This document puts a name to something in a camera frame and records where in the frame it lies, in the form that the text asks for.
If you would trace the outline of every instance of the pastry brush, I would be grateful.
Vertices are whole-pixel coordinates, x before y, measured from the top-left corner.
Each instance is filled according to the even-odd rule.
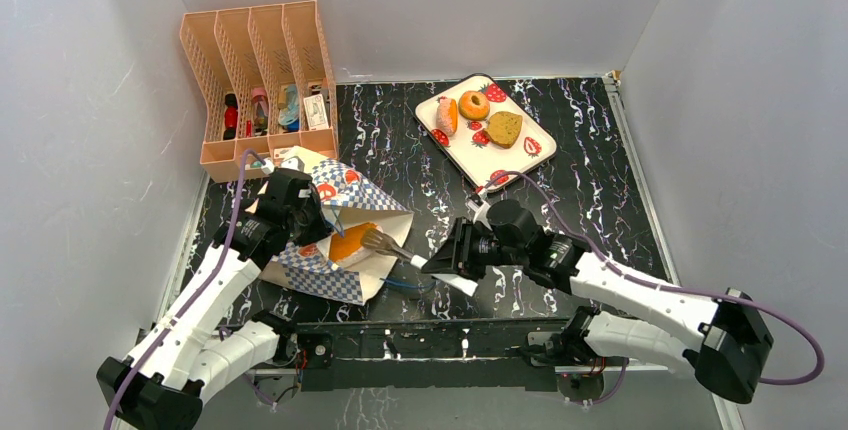
[[[419,257],[409,250],[404,249],[397,244],[394,238],[386,235],[376,228],[369,228],[366,230],[360,243],[363,247],[374,250],[380,255],[397,257],[399,260],[409,262],[417,268],[421,268],[425,263],[427,263],[426,258]]]

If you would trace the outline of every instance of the white tray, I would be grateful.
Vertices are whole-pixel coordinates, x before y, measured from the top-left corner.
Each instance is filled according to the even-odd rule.
[[[459,97],[466,91],[482,91],[481,89],[488,85],[495,85],[495,82],[488,76],[472,75],[415,107],[415,118],[424,125],[430,136],[477,187],[488,183],[498,171],[512,170],[527,173],[556,153],[556,142],[553,137],[544,131],[521,107],[516,105],[509,96],[506,97],[504,102],[489,102],[491,106],[489,116],[496,112],[506,111],[521,115],[524,119],[521,123],[521,134],[512,148],[501,148],[491,142],[488,144],[483,144],[480,141],[475,142],[475,134],[482,132],[482,129],[486,128],[488,123],[486,121],[475,122],[482,124],[479,130],[475,130],[471,127],[471,120],[462,115],[459,116],[459,126],[456,133],[454,136],[448,137],[449,145],[441,145],[439,139],[433,135],[433,131],[437,129],[436,109],[439,106],[439,97],[453,98],[458,104]],[[501,188],[516,178],[518,177],[509,177],[507,181],[491,187],[490,191]]]

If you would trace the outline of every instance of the gray floor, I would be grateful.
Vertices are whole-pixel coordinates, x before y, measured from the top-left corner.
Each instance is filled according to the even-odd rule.
[[[356,389],[304,393],[270,413],[233,382],[203,410],[198,429],[717,429],[710,394],[694,379],[632,372],[618,395],[586,412],[555,393],[513,388]]]

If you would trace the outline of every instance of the strawberry print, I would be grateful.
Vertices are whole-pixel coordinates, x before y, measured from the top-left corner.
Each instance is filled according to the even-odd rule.
[[[297,251],[297,253],[301,257],[314,257],[318,254],[318,246],[313,243],[311,245],[301,247],[300,250]]]
[[[536,158],[539,156],[539,152],[542,151],[542,146],[539,145],[539,142],[533,140],[530,137],[524,138],[524,151],[527,152],[527,155],[530,155],[532,158]]]
[[[433,134],[433,138],[439,142],[439,145],[443,147],[450,147],[450,140],[448,140],[448,136],[445,135],[445,132],[439,130],[438,128],[431,132]]]
[[[486,135],[486,132],[480,130],[471,138],[471,143],[477,148],[483,148],[489,144],[489,137]]]
[[[494,83],[491,85],[486,85],[485,87],[481,88],[480,91],[483,92],[483,94],[486,95],[486,98],[488,98],[489,101],[492,103],[501,103],[506,101],[506,94],[503,90],[501,90],[501,87],[495,85]]]
[[[494,173],[492,173],[492,176],[489,177],[489,180],[494,180],[494,179],[500,177],[501,175],[503,175],[504,173],[506,173],[506,172],[504,172],[503,170],[497,170]],[[509,181],[509,175],[503,175],[501,178],[498,178],[498,180],[494,184],[495,185],[503,185],[507,181]]]
[[[359,174],[354,170],[348,170],[345,172],[345,183],[351,184],[359,180]]]
[[[336,196],[336,187],[330,185],[329,183],[322,183],[315,187],[318,190],[318,196],[321,197],[321,201],[329,200]]]

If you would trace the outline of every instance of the black marble surface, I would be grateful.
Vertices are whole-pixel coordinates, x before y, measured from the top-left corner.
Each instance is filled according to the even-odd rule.
[[[626,265],[666,278],[642,198],[600,78],[500,80],[501,88],[557,141],[557,154],[531,176],[552,192],[557,210],[601,248]],[[416,105],[451,82],[340,85],[340,160],[355,167],[415,212],[406,248],[428,256],[445,238],[455,216],[467,215],[472,184],[418,125]],[[261,180],[245,185],[255,194]],[[214,231],[229,215],[235,183],[210,183],[194,254],[183,286],[199,266]],[[543,199],[523,181],[504,192],[555,225]],[[396,264],[392,278],[428,283],[416,269]],[[233,303],[223,323],[239,325],[263,308],[298,322],[394,321],[451,318],[568,317],[581,304],[501,267],[480,282],[474,297],[439,282],[429,292],[384,287],[364,306],[343,304],[256,281]]]

